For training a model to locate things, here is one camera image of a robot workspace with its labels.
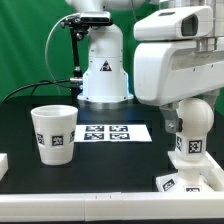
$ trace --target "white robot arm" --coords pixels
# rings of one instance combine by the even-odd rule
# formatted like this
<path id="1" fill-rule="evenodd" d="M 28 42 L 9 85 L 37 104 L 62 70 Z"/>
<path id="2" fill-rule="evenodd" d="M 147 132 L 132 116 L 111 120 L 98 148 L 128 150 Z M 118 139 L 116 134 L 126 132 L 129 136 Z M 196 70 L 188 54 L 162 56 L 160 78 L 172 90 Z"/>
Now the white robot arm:
<path id="1" fill-rule="evenodd" d="M 191 97 L 207 94 L 208 102 L 224 87 L 223 10 L 223 0 L 161 0 L 160 10 L 134 27 L 135 38 L 144 41 L 135 52 L 135 94 L 143 104 L 160 106 L 167 132 L 176 133 L 168 155 L 178 173 L 158 177 L 159 191 L 214 190 L 200 175 L 213 166 L 205 152 L 214 115 Z"/>
<path id="2" fill-rule="evenodd" d="M 144 0 L 66 0 L 85 20 L 100 21 L 104 11 L 130 10 Z M 89 66 L 83 74 L 80 105 L 95 109 L 115 109 L 133 99 L 128 90 L 128 74 L 123 69 L 123 34 L 115 24 L 92 26 L 88 30 Z"/>
<path id="3" fill-rule="evenodd" d="M 76 12 L 129 10 L 139 7 L 145 0 L 65 0 Z"/>

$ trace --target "printed marker sheet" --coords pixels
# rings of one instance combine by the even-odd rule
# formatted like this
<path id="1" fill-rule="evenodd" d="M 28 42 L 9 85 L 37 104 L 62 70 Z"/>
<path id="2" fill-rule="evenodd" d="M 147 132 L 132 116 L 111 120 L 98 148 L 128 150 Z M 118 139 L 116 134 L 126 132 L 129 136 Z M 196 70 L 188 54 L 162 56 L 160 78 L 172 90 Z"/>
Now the printed marker sheet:
<path id="1" fill-rule="evenodd" d="M 146 125 L 76 125 L 75 142 L 151 142 Z"/>

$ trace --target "table surface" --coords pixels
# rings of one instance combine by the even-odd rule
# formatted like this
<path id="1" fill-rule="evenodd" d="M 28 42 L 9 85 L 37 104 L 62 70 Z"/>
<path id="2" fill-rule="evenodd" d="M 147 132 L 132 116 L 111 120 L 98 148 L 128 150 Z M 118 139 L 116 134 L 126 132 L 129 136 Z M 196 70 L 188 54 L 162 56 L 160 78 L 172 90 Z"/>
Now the table surface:
<path id="1" fill-rule="evenodd" d="M 75 143 L 70 163 L 44 165 L 40 160 L 30 111 L 49 104 L 71 105 L 72 101 L 70 97 L 16 97 L 0 106 L 0 153 L 8 154 L 9 164 L 7 174 L 0 181 L 0 194 L 156 192 L 155 178 L 176 172 L 167 155 L 167 151 L 175 148 L 175 135 L 166 133 L 158 107 L 137 102 L 116 110 L 79 107 L 77 123 L 145 124 L 152 142 Z M 215 113 L 207 151 L 222 167 L 223 130 L 224 118 Z M 157 222 L 191 223 L 191 220 L 131 223 Z M 203 223 L 211 223 L 211 220 L 203 220 Z"/>

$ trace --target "wall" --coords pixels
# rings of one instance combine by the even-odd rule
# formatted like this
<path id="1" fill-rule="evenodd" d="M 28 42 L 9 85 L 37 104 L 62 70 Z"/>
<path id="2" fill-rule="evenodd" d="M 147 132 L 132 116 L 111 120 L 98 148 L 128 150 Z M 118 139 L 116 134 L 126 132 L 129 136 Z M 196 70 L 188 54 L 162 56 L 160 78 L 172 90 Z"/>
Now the wall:
<path id="1" fill-rule="evenodd" d="M 157 10 L 144 4 L 137 9 L 141 19 Z M 64 0 L 0 0 L 0 100 L 11 91 L 41 80 L 52 80 L 45 65 L 45 44 L 53 25 L 65 15 L 73 13 Z M 132 11 L 113 12 L 114 22 L 124 34 L 124 68 L 130 75 L 133 93 L 133 58 L 137 42 L 133 37 Z M 79 44 L 83 71 L 88 66 L 87 40 Z M 68 29 L 60 26 L 53 34 L 49 46 L 49 64 L 55 79 L 68 79 L 73 74 L 71 41 Z M 32 89 L 17 95 L 29 95 Z M 69 95 L 61 88 L 61 94 Z M 54 86 L 39 87 L 35 95 L 58 95 Z M 223 93 L 217 110 L 224 114 Z"/>

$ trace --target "paper cup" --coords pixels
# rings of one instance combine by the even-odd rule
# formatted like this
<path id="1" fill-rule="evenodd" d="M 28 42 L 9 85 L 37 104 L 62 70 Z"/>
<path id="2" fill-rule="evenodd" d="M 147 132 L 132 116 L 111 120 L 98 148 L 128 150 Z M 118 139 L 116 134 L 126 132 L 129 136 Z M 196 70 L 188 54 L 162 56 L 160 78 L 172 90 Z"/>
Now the paper cup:
<path id="1" fill-rule="evenodd" d="M 62 165 L 73 157 L 78 109 L 66 105 L 49 105 L 31 110 L 41 161 Z"/>

